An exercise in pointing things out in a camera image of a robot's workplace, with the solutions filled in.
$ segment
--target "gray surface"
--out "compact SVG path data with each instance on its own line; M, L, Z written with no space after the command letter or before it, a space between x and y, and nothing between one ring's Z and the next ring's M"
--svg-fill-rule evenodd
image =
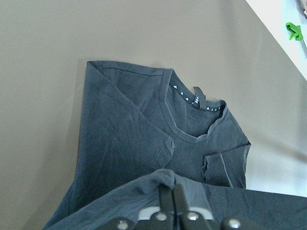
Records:
M247 186L307 196L307 83L245 2L2 1L0 20L0 229L40 229L73 181L93 59L174 68L226 100Z

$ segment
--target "neckband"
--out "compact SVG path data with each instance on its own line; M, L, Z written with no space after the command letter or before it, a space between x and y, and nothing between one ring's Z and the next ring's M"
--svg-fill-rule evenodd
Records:
M182 101L185 103L190 103L194 101L195 95L182 83L182 81L179 79L177 74L175 73L174 69L164 69L161 85L159 89L159 104L161 108L161 112L163 114L163 117L170 128L170 130L173 132L175 136L180 138L182 141L190 142L190 143L197 143L205 141L208 136L213 132L213 130L216 128L216 126L225 118L225 115L228 111L227 104L223 100L219 100L216 102L208 101L206 100L206 103L208 106L211 107L221 107L223 108L223 114L220 118L216 119L213 124L210 125L208 132L206 134L202 134L198 137L194 137L188 133L185 133L183 130L179 129L176 126L176 123L173 119L173 116L168 108L167 102L166 102L166 95L168 91L168 86L174 87L175 89L182 89L186 96L186 100L182 98Z

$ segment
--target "green object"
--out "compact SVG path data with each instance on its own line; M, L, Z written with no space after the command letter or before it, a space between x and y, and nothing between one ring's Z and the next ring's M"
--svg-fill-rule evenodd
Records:
M300 25L294 25L293 23L286 23L287 30L292 32L293 34L289 37L289 40L295 37L296 41L302 41L303 35L301 31Z

